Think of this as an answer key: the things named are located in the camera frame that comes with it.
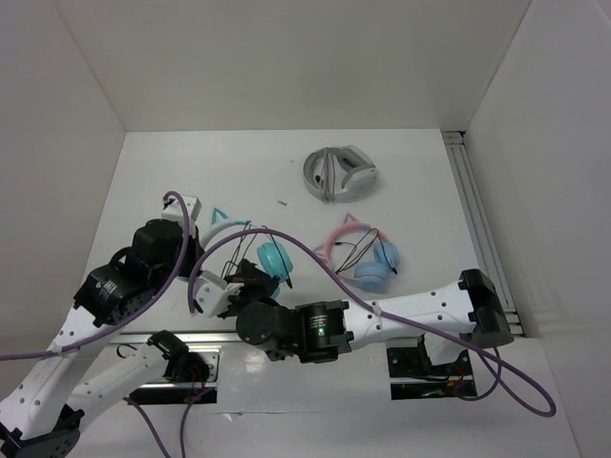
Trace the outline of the teal cat-ear headphones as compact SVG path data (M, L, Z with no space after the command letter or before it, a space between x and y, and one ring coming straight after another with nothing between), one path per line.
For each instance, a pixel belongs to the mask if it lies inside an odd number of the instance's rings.
M205 250L212 239L222 231L241 226L243 230L254 229L256 225L250 219L233 219L220 207L214 207L211 212L210 226L200 237L200 246ZM281 243L273 236L267 235L268 241L257 248L259 265L263 271L280 282L285 282L289 288L293 287L290 273L293 263Z

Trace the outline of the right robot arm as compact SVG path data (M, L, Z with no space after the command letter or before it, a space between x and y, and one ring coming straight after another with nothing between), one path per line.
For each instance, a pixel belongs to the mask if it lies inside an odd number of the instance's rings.
M369 344L426 334L484 349L514 340L494 284L478 269L426 293L364 303L351 295L293 309L267 296L271 284L252 269L246 290L229 305L240 339L271 361L296 356L303 364L329 363Z

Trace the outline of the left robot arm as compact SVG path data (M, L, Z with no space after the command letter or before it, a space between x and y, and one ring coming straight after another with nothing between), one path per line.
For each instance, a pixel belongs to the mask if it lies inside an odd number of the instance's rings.
M59 347L112 329L156 296L173 270L187 273L202 249L199 232L184 239L181 226L153 219L136 230L131 246L93 270L54 341ZM152 334L134 354L89 381L82 378L112 338L38 362L1 403L1 452L6 457L64 457L101 414L140 386L163 379L203 386L209 367L167 330Z

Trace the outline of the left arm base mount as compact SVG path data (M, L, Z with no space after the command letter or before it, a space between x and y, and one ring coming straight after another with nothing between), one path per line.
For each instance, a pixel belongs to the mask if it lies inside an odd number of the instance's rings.
M176 379L163 376L148 382L128 395L142 406L186 406L195 398L196 405L212 405L218 400L217 380L221 349L209 345L191 346L196 355Z

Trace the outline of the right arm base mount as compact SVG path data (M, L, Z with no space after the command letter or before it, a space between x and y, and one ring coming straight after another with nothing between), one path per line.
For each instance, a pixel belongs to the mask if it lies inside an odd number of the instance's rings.
M478 395L467 350L450 363L432 365L423 343L388 347L390 396L393 401L454 398L457 393Z

